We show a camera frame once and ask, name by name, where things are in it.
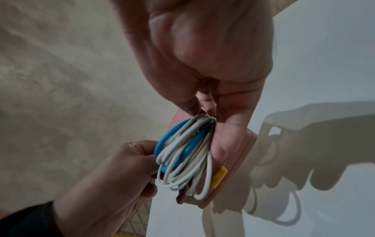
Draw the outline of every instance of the palm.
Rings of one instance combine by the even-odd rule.
[[[218,118],[216,159],[243,138],[272,69],[267,1],[114,1],[125,35],[154,89],[191,115],[196,93]]]

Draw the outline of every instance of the white table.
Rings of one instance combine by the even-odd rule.
[[[248,126],[262,127],[256,147],[204,211],[160,189],[147,237],[373,236],[374,10],[299,0],[276,16],[274,69]]]

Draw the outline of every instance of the metal grid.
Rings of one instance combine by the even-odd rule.
[[[132,236],[146,236],[151,202],[152,199],[143,200],[136,203],[133,211],[120,227],[118,233],[126,233]]]

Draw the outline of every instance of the reddish-brown object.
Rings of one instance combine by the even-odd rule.
[[[189,118],[190,116],[186,112],[179,109],[177,113],[175,114],[175,116],[173,117],[171,123],[169,124],[168,129],[173,128],[175,125]],[[222,190],[225,184],[230,180],[230,178],[239,169],[239,167],[241,166],[241,164],[243,163],[243,161],[249,154],[251,148],[253,147],[256,139],[257,139],[256,134],[250,130],[247,130],[245,138],[242,140],[241,145],[236,153],[232,154],[231,156],[228,156],[222,162],[215,160],[215,157],[213,158],[212,176],[216,174],[216,172],[221,166],[224,166],[225,168],[227,168],[228,173],[226,174],[224,179],[221,181],[221,183],[218,185],[218,187],[216,187],[215,189],[210,187],[210,190],[205,199],[196,200],[194,196],[187,196],[185,195],[184,191],[180,191],[179,195],[176,198],[177,203],[178,204],[188,203],[188,204],[196,205],[201,209],[204,209],[215,198],[215,196]],[[200,193],[202,191],[203,185],[204,185],[204,179],[205,179],[205,171],[202,174],[202,178],[196,187],[197,193]]]

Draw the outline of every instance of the human hand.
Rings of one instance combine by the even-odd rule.
[[[199,91],[217,117],[211,153],[241,143],[272,69],[273,23],[265,0],[111,0],[154,89],[190,115]]]
[[[103,236],[116,233],[134,204],[152,198],[150,181],[157,173],[157,142],[124,144],[94,171],[54,202],[56,224],[64,236]]]

